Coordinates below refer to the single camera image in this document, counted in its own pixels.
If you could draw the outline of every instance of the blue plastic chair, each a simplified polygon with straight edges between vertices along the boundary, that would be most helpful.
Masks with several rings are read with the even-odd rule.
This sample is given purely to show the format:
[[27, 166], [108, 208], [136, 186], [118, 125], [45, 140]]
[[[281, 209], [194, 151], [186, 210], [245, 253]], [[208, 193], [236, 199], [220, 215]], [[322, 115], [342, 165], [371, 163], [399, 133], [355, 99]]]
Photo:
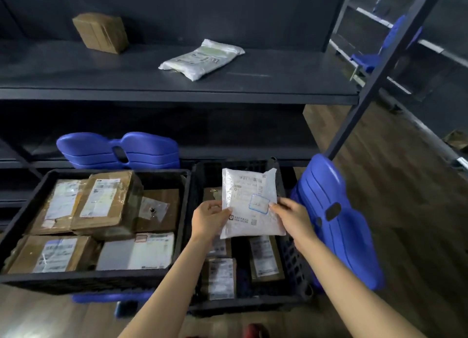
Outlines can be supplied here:
[[[57, 147], [78, 169], [178, 169], [179, 146], [167, 137], [129, 132], [109, 140], [99, 134], [79, 132], [61, 136]], [[122, 148], [127, 163], [119, 161], [115, 148]]]
[[[333, 163], [315, 155], [292, 190], [291, 198], [307, 209], [319, 239], [371, 290], [384, 283], [366, 219], [346, 196], [346, 184]], [[339, 214], [329, 221], [327, 209], [338, 203]], [[317, 289], [321, 289], [317, 278]]]
[[[402, 15], [400, 18], [398, 18], [395, 24], [393, 24], [393, 27], [390, 29], [390, 32], [383, 41], [382, 47], [380, 48], [378, 54], [352, 54], [351, 60], [356, 61], [358, 65], [355, 68], [350, 81], [352, 81], [354, 75], [358, 73], [360, 69], [363, 69], [366, 73], [372, 73], [372, 71], [374, 71], [375, 67], [380, 63], [380, 60], [382, 59], [382, 53], [392, 44], [392, 42], [395, 41], [396, 33], [398, 32], [398, 29], [400, 28], [401, 24], [404, 22], [405, 19], [406, 16]], [[420, 27], [418, 29], [418, 32], [416, 32], [415, 36], [409, 42], [406, 48], [409, 48], [419, 38], [419, 35], [422, 31], [423, 27]]]

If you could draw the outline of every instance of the hand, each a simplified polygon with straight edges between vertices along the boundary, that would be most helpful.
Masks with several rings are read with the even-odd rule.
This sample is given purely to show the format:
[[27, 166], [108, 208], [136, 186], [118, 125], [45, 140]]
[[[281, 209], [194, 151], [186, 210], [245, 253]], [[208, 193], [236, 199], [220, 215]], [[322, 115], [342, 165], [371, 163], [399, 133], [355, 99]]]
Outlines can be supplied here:
[[294, 238], [294, 244], [299, 252], [307, 240], [317, 239], [313, 230], [307, 209], [288, 198], [278, 198], [278, 204], [270, 204], [270, 208], [280, 217], [284, 228]]
[[203, 239], [210, 245], [213, 243], [214, 237], [221, 231], [232, 212], [229, 207], [221, 211], [221, 205], [221, 200], [208, 200], [195, 209], [190, 239]]

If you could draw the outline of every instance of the plastic parcel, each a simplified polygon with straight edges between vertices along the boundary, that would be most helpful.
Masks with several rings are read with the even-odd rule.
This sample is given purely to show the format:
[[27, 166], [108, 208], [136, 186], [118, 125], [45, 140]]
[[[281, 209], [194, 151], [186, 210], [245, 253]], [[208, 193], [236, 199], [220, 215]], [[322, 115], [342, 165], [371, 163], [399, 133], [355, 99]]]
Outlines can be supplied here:
[[220, 238], [286, 235], [283, 224], [268, 207], [277, 202], [276, 169], [265, 173], [223, 169], [223, 209], [233, 212]]
[[173, 69], [183, 73], [191, 81], [196, 81], [244, 53], [242, 47], [205, 39], [202, 46], [195, 51], [167, 60], [161, 63], [159, 69]]

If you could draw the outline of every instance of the wooden floor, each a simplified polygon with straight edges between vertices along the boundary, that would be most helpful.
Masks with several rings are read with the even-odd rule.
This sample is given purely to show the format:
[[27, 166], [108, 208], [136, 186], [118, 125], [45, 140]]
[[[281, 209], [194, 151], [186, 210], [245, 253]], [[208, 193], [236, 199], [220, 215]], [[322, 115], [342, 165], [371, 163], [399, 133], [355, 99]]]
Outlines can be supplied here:
[[[323, 150], [347, 107], [307, 106]], [[401, 115], [372, 104], [336, 157], [352, 205], [373, 233], [386, 287], [379, 294], [429, 337], [468, 337], [468, 183]], [[116, 337], [114, 304], [73, 304], [0, 287], [0, 337]], [[272, 337], [349, 337], [328, 299], [291, 312], [187, 317], [181, 337], [242, 336], [263, 323]]]

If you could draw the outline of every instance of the black storage bin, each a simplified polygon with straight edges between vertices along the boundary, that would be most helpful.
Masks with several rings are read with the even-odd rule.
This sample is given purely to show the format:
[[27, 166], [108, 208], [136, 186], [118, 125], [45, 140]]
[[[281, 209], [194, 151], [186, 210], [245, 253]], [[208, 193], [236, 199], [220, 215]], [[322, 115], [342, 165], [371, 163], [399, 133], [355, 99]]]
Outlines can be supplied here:
[[[200, 162], [192, 169], [184, 246], [190, 239], [190, 220], [193, 211], [202, 202], [203, 189], [222, 186], [221, 171], [223, 168], [256, 172], [265, 172], [276, 168], [278, 196], [286, 195], [279, 164], [274, 159], [264, 161]], [[305, 259], [297, 252], [293, 239], [289, 235], [276, 236], [285, 280], [262, 284], [256, 283], [254, 285], [250, 281], [250, 245], [248, 237], [233, 237], [231, 241], [233, 258], [236, 258], [237, 261], [236, 298], [209, 301], [206, 296], [201, 294], [199, 284], [189, 307], [191, 314], [207, 317], [231, 312], [276, 310], [278, 308], [290, 308], [311, 299], [313, 295], [311, 286], [312, 271]]]
[[[0, 263], [4, 263], [28, 224], [53, 190], [58, 179], [85, 179], [91, 174], [113, 170], [51, 170], [35, 188], [30, 199], [9, 224], [0, 242]], [[145, 189], [178, 188], [180, 196], [179, 222], [175, 234], [173, 262], [181, 252], [185, 215], [189, 198], [191, 172], [189, 170], [137, 171]], [[87, 272], [49, 272], [0, 275], [0, 283], [47, 294], [83, 292], [121, 292], [156, 288], [167, 274], [167, 269], [110, 270]]]

